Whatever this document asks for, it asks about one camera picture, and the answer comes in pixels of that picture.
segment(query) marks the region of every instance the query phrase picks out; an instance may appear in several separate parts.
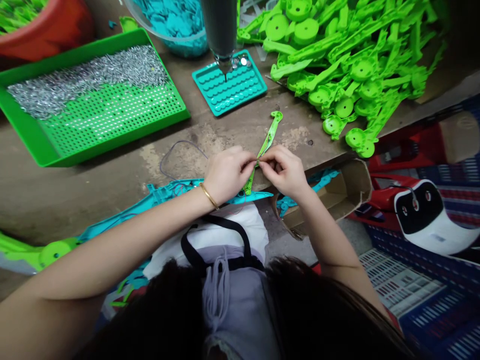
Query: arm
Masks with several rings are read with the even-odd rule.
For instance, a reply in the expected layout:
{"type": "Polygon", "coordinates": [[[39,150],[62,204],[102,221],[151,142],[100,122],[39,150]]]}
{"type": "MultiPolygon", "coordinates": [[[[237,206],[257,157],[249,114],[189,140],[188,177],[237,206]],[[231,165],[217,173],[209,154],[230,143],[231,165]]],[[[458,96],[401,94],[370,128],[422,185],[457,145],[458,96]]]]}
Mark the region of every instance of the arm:
{"type": "MultiPolygon", "coordinates": [[[[240,146],[210,159],[204,186],[218,204],[240,191],[253,160],[240,146]]],[[[195,188],[98,235],[30,278],[0,304],[0,354],[70,357],[95,324],[103,295],[173,234],[213,209],[195,188]]]]}
{"type": "Polygon", "coordinates": [[[300,158],[278,145],[260,158],[260,167],[282,194],[298,204],[322,274],[355,290],[388,318],[349,240],[308,185],[300,158]]]}

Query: string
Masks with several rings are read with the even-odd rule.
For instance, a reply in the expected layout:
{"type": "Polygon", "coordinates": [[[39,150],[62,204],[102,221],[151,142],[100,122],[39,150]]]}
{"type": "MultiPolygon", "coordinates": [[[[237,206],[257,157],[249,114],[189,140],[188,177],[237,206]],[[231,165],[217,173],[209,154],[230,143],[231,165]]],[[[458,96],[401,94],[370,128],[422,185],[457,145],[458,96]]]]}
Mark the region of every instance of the string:
{"type": "Polygon", "coordinates": [[[227,211],[227,213],[229,213],[230,215],[238,215],[238,214],[240,214],[240,212],[244,209],[245,204],[247,203],[247,193],[246,193],[246,192],[244,192],[244,193],[245,193],[245,200],[243,201],[243,204],[242,204],[240,210],[238,210],[238,212],[230,212],[230,211],[227,211]]]}
{"type": "Polygon", "coordinates": [[[167,153],[161,158],[161,161],[160,161],[160,172],[165,175],[167,178],[170,178],[174,181],[177,181],[176,178],[174,178],[173,176],[170,176],[169,174],[167,174],[163,169],[162,169],[162,164],[164,163],[164,160],[170,155],[170,153],[172,152],[172,150],[174,149],[174,147],[179,144],[179,143],[187,143],[187,144],[190,144],[192,145],[194,148],[196,148],[199,152],[201,152],[201,154],[208,160],[208,156],[205,155],[205,153],[202,151],[202,149],[200,149],[197,145],[195,145],[193,142],[191,141],[188,141],[188,140],[178,140],[176,143],[174,143],[170,150],[167,151],[167,153]]]}

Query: teal plastic tray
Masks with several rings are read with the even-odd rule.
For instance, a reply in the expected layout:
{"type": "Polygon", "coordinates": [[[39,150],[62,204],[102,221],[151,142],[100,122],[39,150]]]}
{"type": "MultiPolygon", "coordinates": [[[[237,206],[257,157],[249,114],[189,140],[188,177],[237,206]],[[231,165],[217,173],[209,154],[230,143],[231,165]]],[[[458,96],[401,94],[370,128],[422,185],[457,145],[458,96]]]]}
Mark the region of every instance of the teal plastic tray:
{"type": "Polygon", "coordinates": [[[216,63],[192,73],[193,80],[215,116],[220,116],[267,92],[267,85],[255,66],[250,53],[242,50],[234,55],[246,54],[251,66],[238,63],[238,67],[225,76],[216,63]]]}

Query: hand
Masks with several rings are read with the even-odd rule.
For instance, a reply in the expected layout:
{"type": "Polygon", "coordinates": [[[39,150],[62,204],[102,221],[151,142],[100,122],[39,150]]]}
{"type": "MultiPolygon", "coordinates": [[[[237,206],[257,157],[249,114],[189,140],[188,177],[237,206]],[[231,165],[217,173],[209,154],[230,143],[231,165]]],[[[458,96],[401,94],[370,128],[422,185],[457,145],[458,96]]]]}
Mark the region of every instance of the hand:
{"type": "Polygon", "coordinates": [[[302,160],[282,145],[271,147],[259,163],[265,177],[283,194],[298,203],[311,188],[307,183],[302,160]]]}
{"type": "Polygon", "coordinates": [[[247,183],[257,157],[241,146],[234,146],[212,156],[203,185],[220,206],[233,198],[247,183]]]}

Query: black strap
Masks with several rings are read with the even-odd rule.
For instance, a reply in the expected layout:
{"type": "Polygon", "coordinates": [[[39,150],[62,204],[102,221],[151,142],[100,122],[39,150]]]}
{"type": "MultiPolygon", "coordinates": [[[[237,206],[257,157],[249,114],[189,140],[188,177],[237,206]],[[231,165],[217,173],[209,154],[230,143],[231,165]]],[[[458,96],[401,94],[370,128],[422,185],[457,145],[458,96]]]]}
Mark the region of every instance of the black strap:
{"type": "MultiPolygon", "coordinates": [[[[214,216],[214,215],[205,215],[202,219],[207,222],[217,226],[220,226],[225,229],[234,230],[240,234],[243,241],[243,257],[236,257],[233,259],[228,259],[228,268],[233,271],[241,268],[255,268],[260,271],[264,271],[264,266],[262,262],[256,257],[252,256],[252,250],[250,248],[250,241],[245,229],[235,221],[225,219],[223,217],[214,216]]],[[[194,249],[192,244],[190,244],[187,234],[191,229],[198,228],[197,224],[190,226],[188,231],[181,238],[181,249],[185,254],[186,259],[191,264],[191,266],[196,269],[202,277],[206,276],[207,268],[212,266],[212,263],[206,263],[200,254],[194,249]]],[[[219,271],[222,271],[222,265],[220,264],[219,271]]]]}

